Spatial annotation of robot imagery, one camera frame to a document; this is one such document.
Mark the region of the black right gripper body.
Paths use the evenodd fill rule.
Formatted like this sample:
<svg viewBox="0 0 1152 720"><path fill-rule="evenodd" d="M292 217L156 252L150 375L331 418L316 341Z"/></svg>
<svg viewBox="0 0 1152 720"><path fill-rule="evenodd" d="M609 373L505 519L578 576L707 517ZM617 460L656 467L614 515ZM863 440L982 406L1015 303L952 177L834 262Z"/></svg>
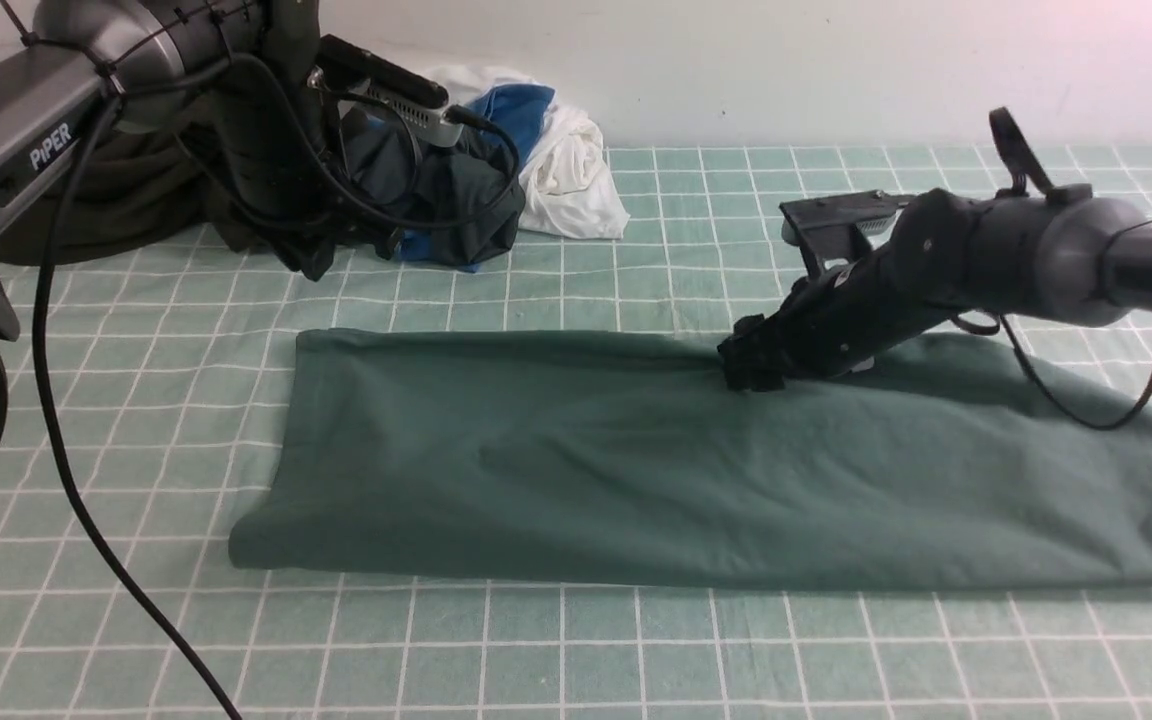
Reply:
<svg viewBox="0 0 1152 720"><path fill-rule="evenodd" d="M973 200L942 188L914 196L890 232L870 240L872 252L801 278L776 313L735 324L718 347L728 387L842 376L955 316L1030 306L1043 200Z"/></svg>

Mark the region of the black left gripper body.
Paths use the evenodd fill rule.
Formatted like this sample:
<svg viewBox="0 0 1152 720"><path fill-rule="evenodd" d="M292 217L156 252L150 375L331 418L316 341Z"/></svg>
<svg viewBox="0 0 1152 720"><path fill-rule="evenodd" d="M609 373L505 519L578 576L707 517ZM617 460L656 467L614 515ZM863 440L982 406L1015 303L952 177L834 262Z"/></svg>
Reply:
<svg viewBox="0 0 1152 720"><path fill-rule="evenodd" d="M205 73L207 118L183 132L223 197L217 228L238 250L268 251L311 281L339 247L392 258L397 225L347 191L342 122L314 86L323 32L314 1L183 1L175 46L189 73Z"/></svg>

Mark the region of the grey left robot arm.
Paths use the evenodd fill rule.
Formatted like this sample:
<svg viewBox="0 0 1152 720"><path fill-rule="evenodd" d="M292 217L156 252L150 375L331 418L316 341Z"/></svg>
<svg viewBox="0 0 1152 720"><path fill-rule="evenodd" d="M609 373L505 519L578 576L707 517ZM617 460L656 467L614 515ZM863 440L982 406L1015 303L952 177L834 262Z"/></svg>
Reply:
<svg viewBox="0 0 1152 720"><path fill-rule="evenodd" d="M0 61L0 236L76 184L109 129L156 131L205 97L212 123L180 136L187 156L289 270L319 278L347 240L397 245L329 145L314 1L41 1L22 41ZM0 281L0 341L18 333ZM8 393L0 359L0 438Z"/></svg>

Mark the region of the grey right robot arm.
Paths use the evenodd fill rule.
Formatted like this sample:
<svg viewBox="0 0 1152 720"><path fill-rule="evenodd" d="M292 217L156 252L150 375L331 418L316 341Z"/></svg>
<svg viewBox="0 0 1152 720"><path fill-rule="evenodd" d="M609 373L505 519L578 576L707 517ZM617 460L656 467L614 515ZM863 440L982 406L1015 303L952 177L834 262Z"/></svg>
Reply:
<svg viewBox="0 0 1152 720"><path fill-rule="evenodd" d="M932 190L787 200L806 275L718 347L732 389L832 378L965 313L1102 327L1152 311L1152 219L1087 187L1048 199Z"/></svg>

